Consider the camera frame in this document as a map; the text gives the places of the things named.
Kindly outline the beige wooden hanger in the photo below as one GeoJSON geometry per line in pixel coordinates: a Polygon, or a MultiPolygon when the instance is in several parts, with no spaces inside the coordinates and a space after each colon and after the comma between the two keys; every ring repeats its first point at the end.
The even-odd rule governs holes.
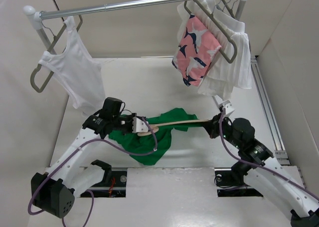
{"type": "Polygon", "coordinates": [[[184,121],[175,121],[175,122],[166,122],[166,123],[157,123],[157,124],[150,124],[151,130],[156,133],[159,130],[159,127],[162,126],[172,126],[177,124],[190,124],[190,123],[200,123],[200,122],[207,122],[208,119],[197,119],[197,120],[184,120],[184,121]]]}

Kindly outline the green t shirt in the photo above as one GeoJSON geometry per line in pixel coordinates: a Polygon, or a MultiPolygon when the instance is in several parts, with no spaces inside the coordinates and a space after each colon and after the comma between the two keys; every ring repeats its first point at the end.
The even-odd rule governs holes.
{"type": "MultiPolygon", "coordinates": [[[[168,112],[162,113],[159,116],[147,118],[147,121],[149,122],[149,124],[157,124],[197,119],[198,117],[195,114],[188,114],[182,108],[174,108],[168,112]]],[[[162,126],[155,133],[155,136],[158,141],[157,151],[147,156],[132,155],[131,157],[143,165],[155,165],[162,158],[162,156],[169,150],[172,143],[171,131],[173,129],[187,132],[189,128],[199,126],[200,125],[198,123],[162,126]]],[[[147,136],[138,136],[134,133],[122,134],[120,131],[113,131],[108,135],[108,138],[114,140],[119,145],[121,145],[122,148],[124,148],[126,151],[132,153],[147,153],[155,147],[155,140],[151,134],[147,136]]]]}

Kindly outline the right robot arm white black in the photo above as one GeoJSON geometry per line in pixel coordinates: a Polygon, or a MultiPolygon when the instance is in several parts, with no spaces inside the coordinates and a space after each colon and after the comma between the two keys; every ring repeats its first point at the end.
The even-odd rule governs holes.
{"type": "Polygon", "coordinates": [[[255,129],[245,118],[231,121],[224,113],[205,122],[210,138],[220,137],[223,145],[237,148],[237,162],[231,167],[231,180],[248,185],[275,205],[293,227],[319,225],[319,198],[299,185],[282,167],[273,152],[255,138],[255,129]]]}

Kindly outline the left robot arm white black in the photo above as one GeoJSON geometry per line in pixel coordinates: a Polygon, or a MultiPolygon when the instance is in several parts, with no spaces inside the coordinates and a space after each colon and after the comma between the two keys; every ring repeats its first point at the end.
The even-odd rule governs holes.
{"type": "Polygon", "coordinates": [[[134,134],[140,118],[136,113],[123,115],[123,101],[108,97],[101,109],[90,114],[83,122],[77,136],[64,154],[45,173],[35,173],[31,179],[31,199],[27,211],[31,216],[42,212],[59,219],[65,218],[76,198],[95,185],[107,185],[112,180],[112,166],[94,160],[87,168],[81,166],[88,155],[112,131],[134,134]]]}

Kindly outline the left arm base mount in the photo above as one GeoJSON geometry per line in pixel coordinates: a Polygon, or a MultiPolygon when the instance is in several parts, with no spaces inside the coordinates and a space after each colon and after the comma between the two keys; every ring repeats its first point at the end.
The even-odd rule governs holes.
{"type": "Polygon", "coordinates": [[[124,198],[126,196],[127,169],[116,168],[101,160],[93,161],[89,167],[102,168],[104,176],[102,180],[92,185],[90,190],[95,198],[124,198]]]}

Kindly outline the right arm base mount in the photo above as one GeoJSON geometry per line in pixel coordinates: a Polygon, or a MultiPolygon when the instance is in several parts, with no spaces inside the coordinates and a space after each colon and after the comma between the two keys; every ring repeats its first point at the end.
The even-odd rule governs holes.
{"type": "Polygon", "coordinates": [[[236,162],[232,167],[214,168],[214,184],[218,197],[263,197],[261,193],[244,182],[251,170],[250,165],[236,162]]]}

